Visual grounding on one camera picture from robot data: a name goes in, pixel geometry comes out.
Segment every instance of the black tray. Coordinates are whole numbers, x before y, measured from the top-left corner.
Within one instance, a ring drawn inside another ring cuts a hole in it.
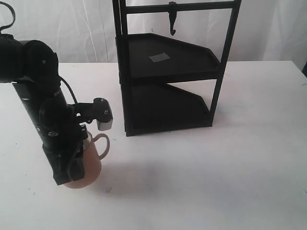
[[[205,47],[156,34],[128,35],[132,84],[172,83],[217,79],[220,62]],[[150,57],[170,59],[153,62]]]
[[[168,84],[132,87],[131,130],[127,136],[210,127],[202,97]]]

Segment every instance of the table surface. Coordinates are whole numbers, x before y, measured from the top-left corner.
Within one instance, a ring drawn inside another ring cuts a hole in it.
[[[59,71],[78,101],[109,100],[110,154],[95,184],[56,186],[22,103],[1,84],[0,229],[306,229],[307,79],[292,62],[229,62],[213,127],[130,138],[117,64]],[[210,103],[214,81],[175,85]]]

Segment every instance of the black bracket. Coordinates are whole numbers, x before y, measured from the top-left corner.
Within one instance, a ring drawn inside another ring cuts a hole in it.
[[[169,21],[171,25],[171,35],[174,36],[176,33],[176,30],[174,30],[174,24],[177,18],[177,3],[174,1],[169,2]]]

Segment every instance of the cable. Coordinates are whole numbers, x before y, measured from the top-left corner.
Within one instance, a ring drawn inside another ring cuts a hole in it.
[[[9,25],[4,25],[2,27],[0,27],[0,34],[1,34],[1,31],[4,30],[4,29],[8,29],[10,28],[14,23],[15,23],[15,20],[16,20],[16,14],[15,14],[15,10],[12,6],[10,6],[9,4],[3,2],[3,1],[0,1],[0,5],[4,5],[6,6],[7,8],[10,9],[11,13],[12,13],[12,16],[13,16],[13,22]]]
[[[59,78],[61,79],[62,82],[64,82],[64,84],[65,84],[66,87],[68,88],[69,92],[71,93],[71,96],[72,96],[72,98],[73,98],[73,101],[75,102],[75,104],[77,104],[77,103],[78,103],[78,102],[77,102],[77,99],[76,99],[75,94],[73,93],[73,91],[72,91],[70,85],[69,85],[69,84],[67,83],[67,81],[65,81],[61,76],[59,76]]]

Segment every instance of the mug handle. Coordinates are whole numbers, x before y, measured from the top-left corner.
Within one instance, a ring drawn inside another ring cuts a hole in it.
[[[109,150],[110,150],[110,139],[107,136],[107,134],[99,133],[96,137],[93,138],[93,142],[98,141],[100,138],[105,138],[106,139],[106,150],[101,155],[99,155],[99,159],[102,160],[109,153]]]

